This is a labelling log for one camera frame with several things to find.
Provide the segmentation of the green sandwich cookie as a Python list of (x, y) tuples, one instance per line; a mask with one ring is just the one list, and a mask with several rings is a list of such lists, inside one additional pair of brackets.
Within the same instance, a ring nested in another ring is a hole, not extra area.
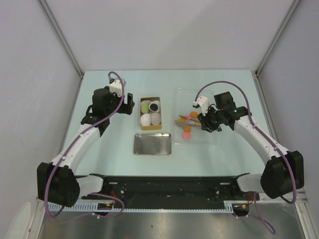
[(149, 106), (148, 105), (143, 105), (142, 110), (148, 112), (149, 111)]

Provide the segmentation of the metal tongs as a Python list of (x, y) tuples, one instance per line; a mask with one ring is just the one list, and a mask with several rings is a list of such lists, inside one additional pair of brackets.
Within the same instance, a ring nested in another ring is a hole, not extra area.
[[(185, 123), (181, 123), (178, 121), (179, 118), (183, 118), (185, 119)], [(174, 120), (174, 123), (178, 126), (178, 127), (185, 127), (185, 126), (190, 126), (193, 128), (198, 128), (201, 130), (201, 125), (196, 125), (195, 122), (199, 121), (197, 118), (185, 118), (183, 115), (179, 115), (178, 118), (176, 120)]]

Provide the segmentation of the black sandwich cookie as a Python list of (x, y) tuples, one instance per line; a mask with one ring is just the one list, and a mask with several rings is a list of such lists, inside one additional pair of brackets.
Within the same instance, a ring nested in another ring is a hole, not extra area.
[(150, 109), (150, 111), (155, 112), (155, 113), (158, 113), (160, 111), (159, 105), (157, 105), (155, 103), (149, 104), (149, 109)]

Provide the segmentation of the silver tin lid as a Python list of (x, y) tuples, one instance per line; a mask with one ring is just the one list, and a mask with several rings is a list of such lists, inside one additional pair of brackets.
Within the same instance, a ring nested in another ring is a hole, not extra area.
[(171, 135), (169, 133), (136, 134), (133, 152), (135, 155), (171, 155)]

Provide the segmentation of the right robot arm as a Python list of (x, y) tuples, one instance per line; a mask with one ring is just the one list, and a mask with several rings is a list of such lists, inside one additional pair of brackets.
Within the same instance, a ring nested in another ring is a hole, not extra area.
[(237, 107), (230, 92), (214, 96), (215, 104), (200, 96), (193, 102), (199, 108), (201, 129), (212, 133), (220, 125), (241, 135), (264, 162), (262, 174), (245, 173), (234, 178), (230, 195), (243, 199), (248, 192), (264, 192), (275, 199), (304, 186), (304, 159), (300, 152), (290, 151), (260, 129), (244, 106)]

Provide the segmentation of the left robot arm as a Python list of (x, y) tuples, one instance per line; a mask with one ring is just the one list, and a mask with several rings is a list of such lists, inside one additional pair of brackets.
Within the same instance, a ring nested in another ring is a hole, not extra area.
[(131, 93), (124, 93), (125, 83), (116, 79), (109, 86), (96, 89), (72, 142), (51, 162), (37, 168), (38, 198), (72, 207), (78, 198), (93, 193), (99, 199), (109, 196), (110, 186), (101, 176), (78, 178), (75, 171), (91, 146), (103, 135), (116, 114), (131, 115), (135, 103)]

